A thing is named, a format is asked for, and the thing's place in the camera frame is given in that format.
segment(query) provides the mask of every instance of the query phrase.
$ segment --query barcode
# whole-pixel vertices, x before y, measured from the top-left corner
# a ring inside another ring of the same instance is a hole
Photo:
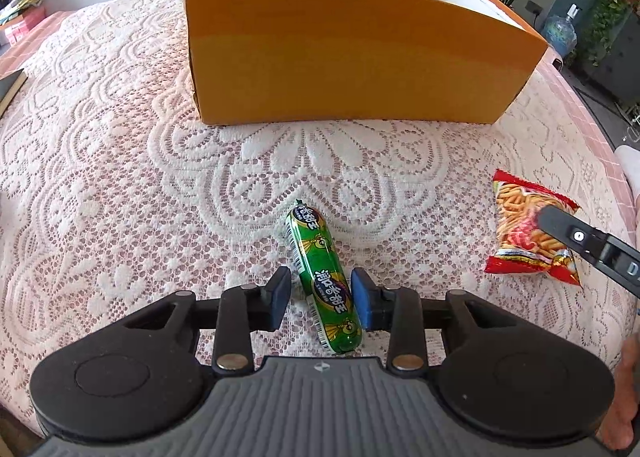
[[[296,265],[298,273],[305,271],[305,266],[302,264],[302,257],[300,256],[300,250],[298,249],[298,243],[293,235],[293,228],[291,224],[287,224],[287,238],[289,239],[289,246],[291,247],[291,255],[293,256],[293,263]]]
[[[316,301],[314,300],[313,295],[306,297],[306,302],[309,305],[309,309],[311,310],[311,320],[314,322],[314,327],[316,328],[316,332],[318,333],[318,338],[320,339],[320,344],[324,350],[331,352],[331,354],[336,354],[336,352],[332,349],[329,338],[326,337],[326,332],[324,332],[324,327],[322,326],[322,321],[320,320],[320,313],[318,312],[318,306],[316,306]]]

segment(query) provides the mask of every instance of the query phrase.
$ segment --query packaged sausage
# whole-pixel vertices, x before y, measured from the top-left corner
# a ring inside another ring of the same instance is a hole
[[[538,229],[536,217],[553,205],[570,213],[580,208],[574,201],[536,183],[497,170],[494,175],[498,207],[497,250],[489,257],[485,273],[537,273],[580,285],[574,256],[564,244]]]
[[[287,216],[287,233],[322,346],[333,354],[353,351],[362,329],[324,218],[298,200]]]

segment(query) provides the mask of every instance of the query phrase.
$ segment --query red snack bag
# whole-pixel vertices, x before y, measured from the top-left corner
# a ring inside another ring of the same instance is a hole
[[[498,249],[486,261],[485,273],[537,273],[580,285],[574,256],[561,242],[538,229],[536,217],[553,205],[573,215],[578,208],[568,197],[502,170],[494,175],[495,201],[500,219]]]

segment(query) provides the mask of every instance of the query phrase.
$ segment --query gray ribbed surface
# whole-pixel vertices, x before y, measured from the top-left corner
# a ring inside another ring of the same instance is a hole
[[[314,366],[325,361],[329,370]],[[386,374],[377,359],[268,358],[219,382],[184,424],[154,439],[95,449],[50,439],[36,457],[604,457],[585,439],[556,449],[501,446],[464,430],[427,385]]]

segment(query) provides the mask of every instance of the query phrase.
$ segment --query electrical outlet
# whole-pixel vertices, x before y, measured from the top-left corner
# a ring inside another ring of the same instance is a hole
[[[528,0],[527,1],[527,5],[524,6],[524,8],[529,12],[529,13],[533,13],[536,16],[540,16],[540,13],[542,13],[542,6],[536,4],[533,0]]]

